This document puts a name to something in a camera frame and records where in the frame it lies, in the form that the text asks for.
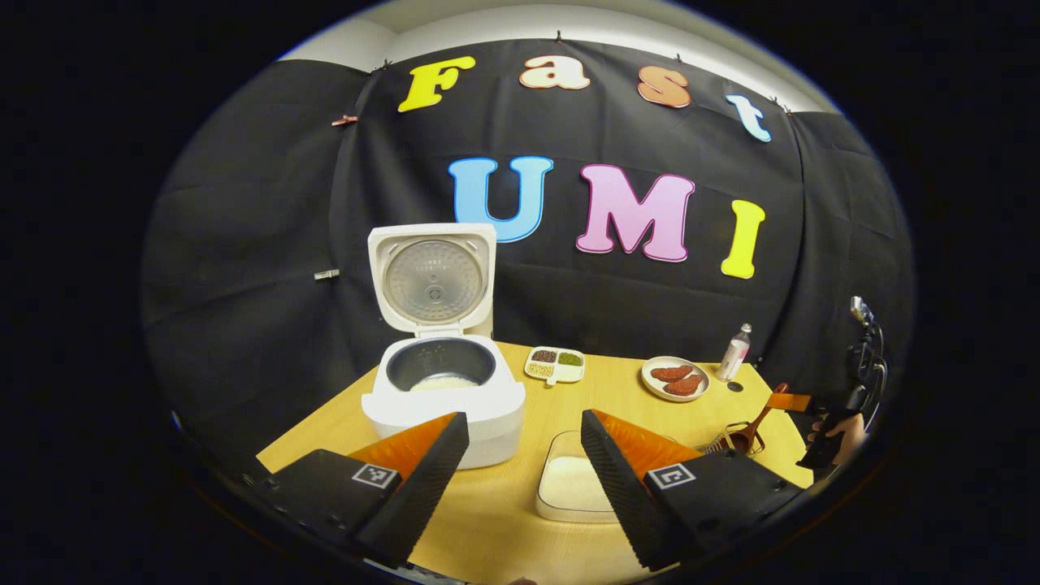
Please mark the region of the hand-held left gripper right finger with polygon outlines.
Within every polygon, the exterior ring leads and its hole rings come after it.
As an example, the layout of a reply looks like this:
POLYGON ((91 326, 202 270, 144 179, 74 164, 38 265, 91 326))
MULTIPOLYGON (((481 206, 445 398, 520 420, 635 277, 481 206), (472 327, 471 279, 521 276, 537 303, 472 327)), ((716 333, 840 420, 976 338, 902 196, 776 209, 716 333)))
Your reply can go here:
POLYGON ((636 559, 648 570, 738 546, 804 489, 749 457, 703 454, 598 409, 582 446, 636 559))

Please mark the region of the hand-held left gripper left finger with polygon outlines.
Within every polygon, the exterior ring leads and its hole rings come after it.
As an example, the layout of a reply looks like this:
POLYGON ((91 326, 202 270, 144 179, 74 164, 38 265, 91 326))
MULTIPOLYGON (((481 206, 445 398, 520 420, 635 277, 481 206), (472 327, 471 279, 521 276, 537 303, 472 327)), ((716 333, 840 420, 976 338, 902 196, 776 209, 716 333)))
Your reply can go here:
POLYGON ((408 562, 470 444, 461 411, 376 440, 349 454, 312 449, 245 485, 274 522, 328 564, 408 562))

